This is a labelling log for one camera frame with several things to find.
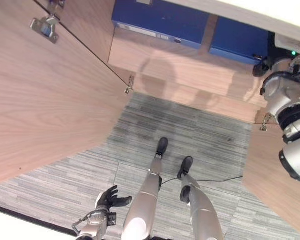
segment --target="blue box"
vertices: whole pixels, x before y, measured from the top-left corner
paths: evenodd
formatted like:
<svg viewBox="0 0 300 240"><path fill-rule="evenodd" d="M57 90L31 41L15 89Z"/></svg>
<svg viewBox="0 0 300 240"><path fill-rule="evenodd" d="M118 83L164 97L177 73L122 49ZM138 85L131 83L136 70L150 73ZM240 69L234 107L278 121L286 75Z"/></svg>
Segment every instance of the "blue box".
<svg viewBox="0 0 300 240"><path fill-rule="evenodd" d="M245 64L259 64L254 57L268 55L269 32L255 26L219 17L209 52Z"/></svg>
<svg viewBox="0 0 300 240"><path fill-rule="evenodd" d="M116 0L112 22L119 28L199 49L208 17L206 12L161 0Z"/></svg>

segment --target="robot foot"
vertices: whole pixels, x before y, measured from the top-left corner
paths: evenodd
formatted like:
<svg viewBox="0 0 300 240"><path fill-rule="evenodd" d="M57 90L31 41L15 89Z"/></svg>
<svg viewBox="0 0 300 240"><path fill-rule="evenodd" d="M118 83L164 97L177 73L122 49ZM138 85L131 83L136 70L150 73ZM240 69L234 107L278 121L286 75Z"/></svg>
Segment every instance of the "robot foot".
<svg viewBox="0 0 300 240"><path fill-rule="evenodd" d="M182 178L182 174L187 175L190 171L190 168L192 166L192 164L194 163L194 159L192 158L192 156L187 156L180 167L179 173L177 175L178 179L181 180Z"/></svg>
<svg viewBox="0 0 300 240"><path fill-rule="evenodd" d="M162 137L158 143L155 154L163 157L167 150L168 144L169 144L168 139L166 137Z"/></svg>

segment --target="wooden shelf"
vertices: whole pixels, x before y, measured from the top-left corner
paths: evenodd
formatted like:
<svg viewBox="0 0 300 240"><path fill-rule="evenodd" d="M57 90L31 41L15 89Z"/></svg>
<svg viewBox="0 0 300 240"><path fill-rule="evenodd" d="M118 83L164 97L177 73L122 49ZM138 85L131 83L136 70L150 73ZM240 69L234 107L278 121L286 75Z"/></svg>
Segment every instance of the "wooden shelf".
<svg viewBox="0 0 300 240"><path fill-rule="evenodd" d="M252 76L253 65L208 53L217 19L210 16L199 50L117 28L109 63L147 77L265 107L266 101L259 95L264 79Z"/></svg>
<svg viewBox="0 0 300 240"><path fill-rule="evenodd" d="M260 110L257 105L141 74L137 74L133 90L250 124L255 123L256 115Z"/></svg>

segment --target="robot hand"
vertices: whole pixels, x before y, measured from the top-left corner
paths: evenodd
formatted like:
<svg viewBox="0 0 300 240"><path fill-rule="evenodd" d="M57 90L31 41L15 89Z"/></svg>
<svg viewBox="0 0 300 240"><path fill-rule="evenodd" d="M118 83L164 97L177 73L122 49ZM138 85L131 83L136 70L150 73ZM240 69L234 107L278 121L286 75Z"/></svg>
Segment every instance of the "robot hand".
<svg viewBox="0 0 300 240"><path fill-rule="evenodd" d="M109 188L100 194L95 210L89 212L85 217L72 225L73 230L78 235L76 240L101 240L106 234L108 226L116 225L117 213L110 212L112 207L125 207L132 201L132 196L119 197L118 186ZM79 231L77 226L82 222L87 222L86 226Z"/></svg>
<svg viewBox="0 0 300 240"><path fill-rule="evenodd" d="M115 185L105 191L97 201L95 209L107 209L109 212L110 208L112 207L118 208L129 205L132 201L132 196L118 198L118 195L116 194L119 192L119 190L117 190L117 188L118 186Z"/></svg>

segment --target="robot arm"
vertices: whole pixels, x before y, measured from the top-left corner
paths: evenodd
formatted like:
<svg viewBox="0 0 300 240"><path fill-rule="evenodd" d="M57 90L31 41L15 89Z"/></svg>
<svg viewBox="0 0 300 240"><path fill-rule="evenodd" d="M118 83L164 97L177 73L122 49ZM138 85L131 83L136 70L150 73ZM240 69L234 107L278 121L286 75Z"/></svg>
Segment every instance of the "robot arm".
<svg viewBox="0 0 300 240"><path fill-rule="evenodd" d="M282 166L293 179L300 181L300 55L288 71L271 74L263 82L260 95L267 101L267 112L275 117L287 144L279 153Z"/></svg>
<svg viewBox="0 0 300 240"><path fill-rule="evenodd" d="M72 225L72 229L78 235L76 240L102 240L106 234L108 226L116 225L117 213L110 212L111 207L125 207L132 201L132 197L120 197L116 195L119 191L118 186L115 185L100 194L97 201L95 210L89 212L85 217ZM77 226L86 221L86 226L81 231Z"/></svg>

